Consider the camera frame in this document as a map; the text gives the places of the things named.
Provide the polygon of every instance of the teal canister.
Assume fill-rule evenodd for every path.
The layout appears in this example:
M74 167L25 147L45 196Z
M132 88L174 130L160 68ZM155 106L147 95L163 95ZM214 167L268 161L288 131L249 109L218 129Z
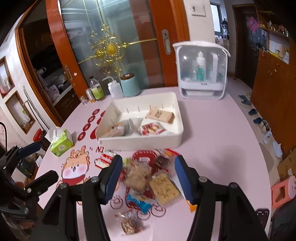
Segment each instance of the teal canister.
M125 97L132 97L141 93L139 83L134 73L121 76L120 83Z

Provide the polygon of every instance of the metal bolt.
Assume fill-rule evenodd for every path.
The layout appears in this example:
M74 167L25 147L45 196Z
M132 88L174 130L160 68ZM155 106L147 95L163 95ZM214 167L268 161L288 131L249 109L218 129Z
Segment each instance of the metal bolt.
M94 176L91 178L92 183L96 183L98 180L99 180L99 177L97 177L97 176Z
M24 213L28 214L29 213L29 209L27 207L24 208Z
M207 178L206 177L199 177L198 179L201 183L206 183L207 182Z
M65 189L67 186L68 186L67 183L61 183L61 184L59 185L59 187L60 187L61 189Z
M236 189L238 188L238 185L236 183L230 183L230 187Z

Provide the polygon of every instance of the plastic stool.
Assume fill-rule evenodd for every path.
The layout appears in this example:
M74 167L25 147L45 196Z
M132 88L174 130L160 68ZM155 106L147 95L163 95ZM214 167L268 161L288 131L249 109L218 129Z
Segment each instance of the plastic stool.
M275 190L280 189L284 187L285 188L285 196L278 202L276 202L277 196L275 195ZM296 178L295 176L290 176L287 178L285 181L282 181L274 186L271 187L271 200L272 200L272 205L271 208L279 208L282 206L284 203L292 200L296 195Z

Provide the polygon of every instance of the gold door decoration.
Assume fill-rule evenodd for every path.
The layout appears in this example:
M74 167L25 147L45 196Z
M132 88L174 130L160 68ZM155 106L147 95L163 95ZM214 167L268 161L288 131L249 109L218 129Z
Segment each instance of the gold door decoration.
M102 21L102 28L101 28L102 37L98 38L98 34L91 27L91 23L90 23L87 9L86 9L86 5L85 5L85 0L82 0L82 1L83 1L85 11L86 11L87 19L89 21L89 25L91 28L90 37L94 40L93 43L90 43L91 49L93 50L94 55L79 62L78 64L81 64L81 63L88 61L92 58L96 58L98 61L98 63L96 63L96 65L103 69L104 74L110 74L110 69L113 69L113 71L115 73L117 73L118 76L120 77L121 71L122 71L122 69L120 67L120 63L121 63L122 58L124 56L125 49L128 46L133 45L133 44L138 44L138 43L143 43L143 42L148 42L148 41L155 41L157 39L156 38L146 39L146 40L140 40L140 41L131 42L131 43L123 42L115 34L109 32L110 27L104 23L98 0L95 0L97 8L98 8L99 16Z

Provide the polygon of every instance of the window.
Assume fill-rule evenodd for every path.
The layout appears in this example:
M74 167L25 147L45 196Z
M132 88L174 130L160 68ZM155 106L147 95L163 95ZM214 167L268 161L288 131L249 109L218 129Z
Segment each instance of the window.
M212 10L215 34L222 35L222 27L221 27L222 16L221 16L220 5L211 3L211 10Z

